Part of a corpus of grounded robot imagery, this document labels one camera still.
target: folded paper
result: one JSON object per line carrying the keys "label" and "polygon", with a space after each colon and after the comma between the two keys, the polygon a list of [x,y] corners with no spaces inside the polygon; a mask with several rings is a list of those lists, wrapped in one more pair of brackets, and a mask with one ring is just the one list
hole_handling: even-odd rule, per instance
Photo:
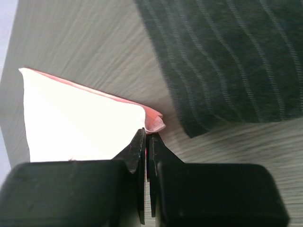
{"label": "folded paper", "polygon": [[137,130],[158,132],[162,115],[36,70],[24,79],[24,121],[31,162],[111,159]]}

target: pink paper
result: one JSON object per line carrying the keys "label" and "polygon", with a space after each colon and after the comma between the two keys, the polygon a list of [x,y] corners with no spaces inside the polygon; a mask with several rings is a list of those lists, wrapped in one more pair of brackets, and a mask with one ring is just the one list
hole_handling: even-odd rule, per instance
{"label": "pink paper", "polygon": [[59,78],[59,77],[56,77],[56,76],[53,76],[53,75],[50,75],[50,74],[47,74],[47,73],[44,73],[44,72],[40,72],[40,71],[33,70],[33,69],[30,69],[30,70],[41,74],[41,76],[48,77],[48,78],[53,79],[55,81],[58,81],[60,83],[70,85],[72,87],[75,87],[75,88],[78,88],[78,89],[81,89],[81,90],[85,90],[85,91],[88,91],[90,93],[93,93],[93,94],[96,94],[96,95],[99,95],[99,96],[107,97],[107,98],[116,100],[116,101],[121,102],[121,103],[130,103],[130,104],[135,104],[135,105],[139,105],[139,106],[143,107],[144,110],[145,110],[145,131],[146,131],[147,134],[151,134],[151,133],[154,133],[154,132],[159,132],[159,131],[161,131],[162,129],[165,128],[165,124],[163,123],[163,120],[162,120],[163,115],[161,113],[159,113],[158,111],[156,111],[156,110],[154,110],[154,109],[152,109],[148,106],[144,106],[142,104],[135,103],[135,102],[129,101],[127,99],[119,98],[119,97],[116,97],[116,96],[113,96],[113,95],[110,95],[110,94],[107,94],[107,93],[104,93],[104,92],[101,92],[101,91],[97,91],[97,90],[91,89],[89,87],[85,87],[83,85],[76,84],[76,83],[71,82],[69,80],[62,79],[62,78]]}

